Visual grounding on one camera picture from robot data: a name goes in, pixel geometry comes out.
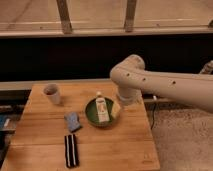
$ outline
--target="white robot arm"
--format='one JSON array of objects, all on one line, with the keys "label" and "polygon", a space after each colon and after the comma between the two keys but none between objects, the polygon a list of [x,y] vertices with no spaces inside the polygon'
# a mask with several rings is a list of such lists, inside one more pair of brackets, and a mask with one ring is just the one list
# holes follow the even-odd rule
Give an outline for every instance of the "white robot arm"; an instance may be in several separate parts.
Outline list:
[{"label": "white robot arm", "polygon": [[135,102],[142,91],[213,113],[212,75],[146,71],[143,59],[130,55],[112,68],[110,78],[124,104]]}]

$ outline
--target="floor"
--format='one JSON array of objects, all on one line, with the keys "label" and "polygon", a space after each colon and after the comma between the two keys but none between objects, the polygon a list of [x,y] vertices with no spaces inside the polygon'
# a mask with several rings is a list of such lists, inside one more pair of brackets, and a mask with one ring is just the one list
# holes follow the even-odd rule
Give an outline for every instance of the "floor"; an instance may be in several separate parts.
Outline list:
[{"label": "floor", "polygon": [[[152,106],[148,115],[152,123]],[[153,137],[162,171],[213,170],[213,115],[176,103],[157,104]]]},{"label": "floor", "polygon": [[[67,0],[67,4],[74,29],[124,26],[127,0]],[[200,26],[212,19],[212,0],[138,0],[135,27]],[[0,30],[41,29],[60,29],[56,1],[0,1]]]}]

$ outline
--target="bottle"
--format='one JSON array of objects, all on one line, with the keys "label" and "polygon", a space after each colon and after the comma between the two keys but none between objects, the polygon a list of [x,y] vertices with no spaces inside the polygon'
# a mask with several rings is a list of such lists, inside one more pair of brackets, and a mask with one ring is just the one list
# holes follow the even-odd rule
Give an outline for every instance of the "bottle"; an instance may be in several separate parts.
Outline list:
[{"label": "bottle", "polygon": [[101,92],[97,92],[96,98],[96,107],[98,112],[99,122],[108,122],[109,121],[109,113],[107,110],[107,104],[105,98],[102,96]]}]

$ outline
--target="white cup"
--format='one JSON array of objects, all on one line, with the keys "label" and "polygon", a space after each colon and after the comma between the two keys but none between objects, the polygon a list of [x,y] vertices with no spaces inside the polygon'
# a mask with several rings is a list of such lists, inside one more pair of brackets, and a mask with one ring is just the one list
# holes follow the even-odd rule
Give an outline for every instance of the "white cup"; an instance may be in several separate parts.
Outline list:
[{"label": "white cup", "polygon": [[46,97],[52,102],[52,104],[58,105],[61,102],[59,88],[56,84],[47,84],[43,90]]}]

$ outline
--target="bowl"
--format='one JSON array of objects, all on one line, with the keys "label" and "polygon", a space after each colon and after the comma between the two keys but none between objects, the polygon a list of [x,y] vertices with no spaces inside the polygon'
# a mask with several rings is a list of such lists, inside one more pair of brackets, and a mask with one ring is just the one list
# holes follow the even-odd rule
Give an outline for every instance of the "bowl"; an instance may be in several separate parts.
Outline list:
[{"label": "bowl", "polygon": [[92,124],[93,126],[97,126],[97,127],[110,126],[118,118],[118,117],[114,118],[111,113],[114,102],[111,99],[106,98],[106,97],[105,97],[105,100],[106,100],[107,110],[108,110],[108,114],[109,114],[108,122],[99,122],[98,112],[97,112],[97,108],[96,108],[96,99],[92,99],[86,106],[86,109],[85,109],[86,117],[87,117],[89,123]]}]

